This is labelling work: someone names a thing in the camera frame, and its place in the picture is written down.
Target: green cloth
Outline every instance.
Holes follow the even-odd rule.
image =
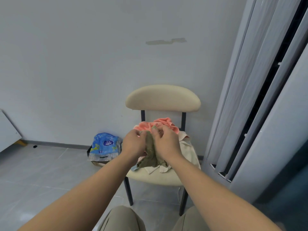
[[[147,153],[147,156],[137,163],[137,168],[157,167],[159,165],[168,167],[168,164],[156,154],[154,139],[151,132],[146,132],[145,152]]]

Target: wall stain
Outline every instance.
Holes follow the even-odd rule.
[[[169,41],[154,40],[154,41],[146,41],[145,43],[147,45],[172,45],[175,42],[177,42],[177,43],[185,43],[185,42],[187,42],[187,40],[185,38],[175,38],[175,39],[171,39]]]

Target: pink cloth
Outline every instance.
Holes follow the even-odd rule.
[[[134,129],[139,131],[151,131],[153,126],[159,127],[162,125],[169,127],[175,133],[179,134],[179,128],[172,123],[170,118],[159,118],[154,122],[140,122]]]

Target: person's left hand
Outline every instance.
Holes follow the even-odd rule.
[[[134,156],[137,160],[144,153],[146,136],[146,131],[142,131],[141,134],[138,130],[129,131],[123,139],[122,152]]]

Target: chair backrest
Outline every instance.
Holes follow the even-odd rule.
[[[125,105],[133,110],[194,112],[199,110],[201,101],[195,93],[184,87],[150,85],[130,93]]]

